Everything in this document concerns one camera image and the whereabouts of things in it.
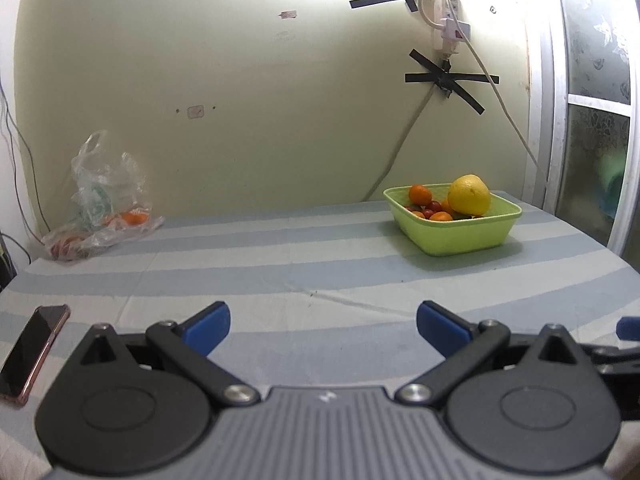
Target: rose gold phone case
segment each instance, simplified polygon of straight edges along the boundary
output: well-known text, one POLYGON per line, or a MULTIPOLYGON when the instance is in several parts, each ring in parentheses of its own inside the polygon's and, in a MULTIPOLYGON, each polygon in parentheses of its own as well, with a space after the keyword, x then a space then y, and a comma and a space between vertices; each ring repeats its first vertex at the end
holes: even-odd
MULTIPOLYGON (((69 316, 71 314, 71 309, 69 308, 69 306, 67 304, 65 304, 63 306, 65 307, 65 310, 62 313, 62 316, 60 316, 60 320, 58 321, 58 323, 55 325, 55 327, 51 331, 51 334, 49 335, 49 338, 47 339, 47 342, 42 347, 42 350, 40 351, 40 355, 38 355, 38 359, 36 361, 36 364, 31 369, 31 372, 29 373, 29 377, 27 377, 27 381, 24 383, 24 388, 22 389, 20 394, 17 397, 6 396, 6 395, 0 394, 1 398, 6 399, 6 400, 10 400, 11 402, 15 402, 16 404, 19 404, 20 406, 24 406, 27 403, 27 400, 29 399, 29 393, 31 392, 31 389, 33 388, 33 383, 36 381, 36 377, 38 376, 38 372, 42 368, 42 364, 44 363, 44 359, 46 359, 47 355, 49 354, 49 350, 51 350, 51 345, 53 345, 53 342, 56 340, 56 337, 60 333, 60 330, 62 330, 62 326, 64 325, 65 321, 67 319, 69 319, 69 316)), ((35 310, 35 312, 40 310, 42 307, 43 306, 39 306, 35 310)))

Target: smartphone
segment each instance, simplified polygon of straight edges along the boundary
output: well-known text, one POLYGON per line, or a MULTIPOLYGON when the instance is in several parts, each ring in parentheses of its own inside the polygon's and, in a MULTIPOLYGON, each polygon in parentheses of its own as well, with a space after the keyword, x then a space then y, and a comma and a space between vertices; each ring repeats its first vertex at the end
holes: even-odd
POLYGON ((26 404, 42 363, 70 314, 68 305, 35 310, 0 370, 0 397, 26 404))

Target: electrical cord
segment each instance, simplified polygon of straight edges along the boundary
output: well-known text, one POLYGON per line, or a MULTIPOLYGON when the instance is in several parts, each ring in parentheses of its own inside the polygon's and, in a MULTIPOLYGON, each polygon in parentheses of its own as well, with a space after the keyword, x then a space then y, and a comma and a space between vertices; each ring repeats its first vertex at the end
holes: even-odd
MULTIPOLYGON (((5 118, 4 118, 4 122, 6 124, 9 136, 11 136, 12 139, 13 139, 13 134, 12 134, 10 128, 9 128, 9 120, 10 120, 11 124, 14 126, 15 131, 18 133, 18 136, 20 137, 20 140, 24 144, 25 148, 27 148, 27 152, 29 154, 29 160, 31 162, 31 173, 33 175, 33 189, 34 189, 34 192, 35 192, 35 195, 36 195, 36 202, 38 204, 38 211, 40 212, 40 216, 42 217, 42 221, 44 222, 44 225, 47 227, 47 229, 50 232, 51 231, 51 227, 49 227, 49 223, 47 222, 47 219, 45 218, 44 213, 42 212, 42 206, 40 204, 40 194, 38 193, 38 181, 36 179, 36 166, 35 166, 35 163, 33 161, 33 153, 31 153, 31 148, 30 148, 28 142, 22 136, 22 133, 20 132, 20 128, 18 128, 18 125, 15 122, 14 117, 11 114, 11 110, 9 109, 9 101, 7 100, 6 94, 4 93, 4 87, 2 86, 2 78, 1 77, 0 77, 0 94, 2 95, 3 105, 6 107, 6 115, 5 115, 5 118)), ((15 166, 15 153, 13 152, 13 144, 12 144, 12 159, 13 159, 13 162, 14 162, 15 194, 16 194, 16 196, 18 196, 17 169, 16 169, 16 166, 15 166)), ((19 198, 18 198, 18 205, 20 205, 20 213, 22 214, 22 219, 26 223, 27 221, 26 221, 26 218, 25 218, 24 213, 22 211, 22 205, 20 204, 20 199, 19 198)), ((31 235, 33 235, 35 237, 35 235, 31 231, 31 229, 30 228, 28 228, 28 229, 31 232, 31 235)))
POLYGON ((22 244, 16 240, 14 237, 9 236, 6 233, 3 233, 2 231, 0 231, 0 236, 4 237, 4 238, 9 238, 9 240, 11 240, 14 244, 16 244, 18 247, 20 247, 22 249, 22 252, 24 252, 24 254, 27 255, 27 258, 29 259, 29 263, 31 263, 31 255, 29 254, 29 251, 27 249, 25 249, 22 244))
POLYGON ((542 175, 542 177, 544 179, 545 189, 548 190, 549 189, 549 182, 546 180, 545 171, 538 164, 538 161, 536 160, 536 156, 531 151, 531 148, 529 147, 529 144, 527 143, 526 139, 524 138, 524 136, 520 132, 520 129, 516 125, 515 121, 511 117, 510 113, 508 112, 507 107, 504 104, 504 101, 502 100, 502 96, 500 95, 500 92, 498 92, 498 87, 495 85, 494 80, 491 79, 491 75, 489 74, 489 71, 484 66, 484 63, 482 62, 482 59, 480 59, 480 56, 478 56, 478 53, 476 52, 476 50, 471 45, 471 42, 469 41, 469 38, 462 31, 462 28, 460 27, 460 22, 458 21, 458 17, 456 16, 456 13, 453 11, 453 6, 451 5, 451 0, 446 0, 446 2, 447 2, 447 6, 449 7, 449 9, 451 9, 451 16, 453 18, 453 21, 456 23, 456 27, 458 29, 458 32, 462 35, 462 39, 465 41, 466 46, 469 47, 469 50, 471 51, 471 54, 473 54, 473 56, 476 58, 476 61, 478 62, 478 65, 480 66, 480 69, 482 70, 482 72, 486 76, 487 81, 491 85, 491 88, 494 90, 495 96, 498 98, 498 102, 500 103, 500 106, 502 107, 502 111, 504 112, 504 115, 507 117, 507 119, 511 123, 511 126, 513 126, 513 129, 518 134, 518 137, 520 138, 520 142, 524 146, 525 150, 527 150, 527 153, 531 157, 531 160, 533 161, 533 163, 536 165, 536 168, 538 168, 538 171, 540 172, 540 175, 542 175))
POLYGON ((35 238, 39 243, 41 243, 42 245, 44 245, 43 241, 40 239, 40 237, 33 231, 33 229, 31 229, 29 223, 27 222, 27 217, 24 214, 24 209, 22 208, 22 202, 20 201, 20 193, 18 193, 18 169, 15 163, 15 144, 14 144, 14 136, 11 133, 11 130, 9 128, 9 120, 8 120, 8 114, 5 113, 4 115, 4 124, 6 125, 6 128, 9 132, 9 143, 11 145, 11 157, 12 160, 14 162, 14 189, 15 189, 15 198, 18 201, 18 209, 20 210, 20 216, 22 216, 22 222, 24 223, 24 226, 26 227, 27 231, 30 232, 31 236, 33 236, 33 238, 35 238))
POLYGON ((394 163, 396 162, 396 158, 398 158, 398 154, 400 153, 400 150, 402 149, 402 145, 404 144, 406 138, 408 137, 409 133, 413 129, 414 124, 418 120, 418 117, 420 117, 420 114, 422 113, 422 111, 426 107, 427 103, 430 101, 431 96, 435 92, 435 89, 436 89, 436 85, 434 85, 434 84, 431 85, 431 88, 429 88, 429 91, 427 92, 427 95, 425 95, 424 99, 422 99, 422 101, 420 102, 418 107, 415 109, 415 112, 412 115, 411 119, 409 120, 407 125, 404 127, 404 130, 402 131, 402 134, 400 135, 400 138, 398 139, 398 142, 396 142, 396 147, 394 148, 393 153, 391 154, 391 157, 389 158, 389 161, 386 164, 384 171, 382 172, 380 177, 376 180, 376 183, 373 186, 371 186, 371 189, 369 189, 369 191, 367 191, 367 194, 362 199, 363 202, 366 202, 367 200, 369 200, 369 198, 371 198, 371 196, 378 189, 378 186, 380 186, 380 184, 382 184, 382 181, 386 178, 386 176, 391 171, 391 168, 394 166, 394 163))
POLYGON ((431 21, 431 19, 427 16, 427 13, 424 12, 424 0, 418 0, 418 12, 420 12, 420 16, 422 17, 424 22, 431 28, 435 28, 436 30, 444 30, 443 24, 431 21))
POLYGON ((0 260, 2 260, 2 263, 4 263, 4 268, 9 273, 9 277, 10 278, 15 278, 15 273, 13 272, 13 270, 12 270, 11 266, 9 265, 9 263, 7 262, 5 256, 6 256, 5 253, 0 254, 0 260))

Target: clear plastic bag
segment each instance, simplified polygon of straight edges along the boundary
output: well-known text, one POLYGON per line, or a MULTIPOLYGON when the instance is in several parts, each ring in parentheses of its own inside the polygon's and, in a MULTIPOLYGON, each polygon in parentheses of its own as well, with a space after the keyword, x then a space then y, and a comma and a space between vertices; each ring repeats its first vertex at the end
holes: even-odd
POLYGON ((163 217, 151 216, 145 181, 129 153, 110 165, 104 149, 108 133, 91 134, 71 160, 78 185, 73 201, 74 220, 43 238, 55 260, 77 260, 99 253, 114 244, 135 240, 162 225, 163 217))

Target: fruit bowl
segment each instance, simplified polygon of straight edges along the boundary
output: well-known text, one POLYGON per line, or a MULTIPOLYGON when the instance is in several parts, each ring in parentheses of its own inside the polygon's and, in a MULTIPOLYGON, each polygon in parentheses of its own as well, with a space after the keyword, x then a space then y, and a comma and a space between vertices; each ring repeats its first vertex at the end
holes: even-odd
MULTIPOLYGON (((450 184, 425 186, 433 193, 434 200, 442 202, 450 184)), ((491 193, 489 211, 482 218, 451 222, 425 220, 404 208, 410 204, 409 188, 390 187, 385 189, 384 195, 402 232, 430 256, 470 253, 502 245, 516 220, 522 216, 520 206, 491 193)))

